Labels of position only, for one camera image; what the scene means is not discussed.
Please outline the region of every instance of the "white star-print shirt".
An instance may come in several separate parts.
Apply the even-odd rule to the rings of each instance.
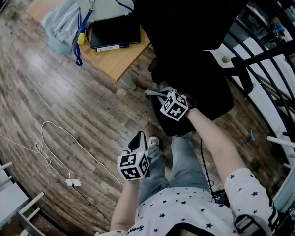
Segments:
[[[225,182],[230,208],[217,204],[200,188],[166,188],[147,199],[137,209],[136,223],[126,232],[115,230],[102,236],[165,236],[174,226],[199,229],[201,235],[240,235],[234,225],[240,215],[268,225],[274,232],[279,221],[273,201],[248,168],[230,174]]]

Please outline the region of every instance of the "black chair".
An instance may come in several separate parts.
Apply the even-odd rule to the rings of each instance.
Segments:
[[[156,54],[150,66],[156,83],[166,81],[195,100],[211,120],[234,106],[225,75],[239,76],[246,93],[253,89],[248,71],[234,58],[235,68],[221,68],[211,52],[217,49],[248,0],[136,0],[134,12]],[[176,122],[160,113],[161,103],[150,97],[168,136],[183,135],[194,127],[186,117]]]

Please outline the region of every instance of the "black cable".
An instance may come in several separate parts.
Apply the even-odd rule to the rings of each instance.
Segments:
[[[84,196],[83,196],[83,194],[81,193],[81,192],[79,192],[76,188],[74,188],[74,184],[72,184],[72,187],[73,187],[73,189],[75,190],[75,191],[77,191],[87,202],[88,202],[88,205],[89,206],[93,206],[93,207],[95,207],[97,210],[98,210],[98,212],[100,213],[100,214],[102,214],[103,216],[104,216],[104,218],[110,223],[110,220],[95,206],[95,205],[93,205],[91,202],[89,202]]]
[[[203,157],[203,152],[202,152],[202,138],[200,138],[200,150],[201,150],[201,156],[202,156],[202,160],[203,160],[203,166],[205,167],[206,176],[207,176],[207,179],[208,179],[207,182],[208,182],[208,185],[210,187],[211,194],[212,194],[213,193],[212,186],[214,185],[214,182],[212,180],[210,180],[210,177],[208,176],[207,167],[206,167],[206,163],[205,163],[205,158]]]

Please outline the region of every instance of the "jeans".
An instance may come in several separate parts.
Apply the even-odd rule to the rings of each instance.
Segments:
[[[165,157],[157,145],[148,149],[152,159],[150,177],[140,180],[138,205],[165,188],[197,187],[207,190],[207,179],[192,149],[191,133],[174,136],[172,141],[173,168],[171,180],[165,178]]]

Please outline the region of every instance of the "white cable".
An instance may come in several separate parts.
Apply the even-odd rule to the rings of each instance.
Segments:
[[[104,169],[109,173],[109,174],[111,174],[116,180],[117,180],[117,182],[118,183],[120,183],[121,185],[124,185],[123,183],[121,183],[119,180],[118,180],[118,178],[113,174],[113,173],[111,173],[109,170],[107,170],[107,168],[106,168],[106,166],[104,165],[104,164],[102,164],[101,162],[99,162],[91,153],[89,153],[74,137],[73,137],[73,135],[71,135],[68,131],[66,131],[64,128],[62,128],[62,127],[58,127],[57,125],[55,125],[53,122],[51,122],[51,121],[46,121],[46,122],[44,122],[42,125],[41,125],[41,130],[40,130],[40,133],[41,133],[41,137],[42,137],[42,140],[43,140],[43,143],[44,143],[44,145],[46,146],[46,148],[49,150],[49,152],[60,162],[60,163],[62,163],[62,165],[68,170],[68,173],[69,173],[69,178],[68,179],[71,179],[71,174],[70,174],[70,170],[68,169],[68,167],[66,167],[65,166],[65,164],[59,159],[59,158],[57,158],[56,156],[55,156],[55,154],[53,154],[52,153],[52,151],[49,149],[49,147],[47,146],[47,144],[45,143],[45,140],[44,140],[44,136],[43,136],[43,127],[44,127],[44,125],[45,124],[47,124],[47,123],[50,123],[50,124],[52,124],[53,126],[55,126],[56,128],[59,128],[59,129],[61,129],[61,130],[63,130],[64,132],[66,132],[69,136],[71,136],[74,140],[75,140],[75,142],[78,144],[78,145],[80,145],[80,147],[87,153],[87,154],[89,154],[97,163],[99,163],[100,165],[102,165],[103,167],[104,167]],[[42,157],[44,157],[44,159],[45,159],[45,161],[46,161],[46,163],[47,163],[47,165],[46,165],[46,170],[47,170],[47,172],[48,173],[52,173],[52,170],[51,169],[53,169],[54,171],[56,171],[57,172],[57,174],[59,175],[59,177],[64,181],[64,182],[66,182],[65,181],[65,179],[59,174],[59,172],[53,167],[53,166],[51,166],[51,160],[50,160],[50,158],[49,157],[45,157],[43,154],[42,154],[42,152],[43,152],[43,143],[41,142],[41,141],[37,141],[36,143],[35,143],[35,149],[36,149],[36,151],[34,151],[34,150],[32,150],[32,149],[29,149],[29,148],[27,148],[27,147],[25,147],[25,146],[22,146],[22,145],[20,145],[20,144],[18,144],[18,143],[16,143],[16,142],[14,142],[14,141],[12,141],[12,140],[10,140],[9,138],[7,138],[7,137],[5,137],[5,136],[3,136],[3,135],[0,135],[1,137],[4,137],[4,138],[6,138],[8,141],[10,141],[10,142],[12,142],[12,143],[14,143],[14,144],[16,144],[16,145],[18,145],[18,146],[20,146],[20,147],[22,147],[22,148],[25,148],[25,149],[27,149],[27,150],[29,150],[29,151],[32,151],[32,152],[34,152],[35,154],[40,154]]]

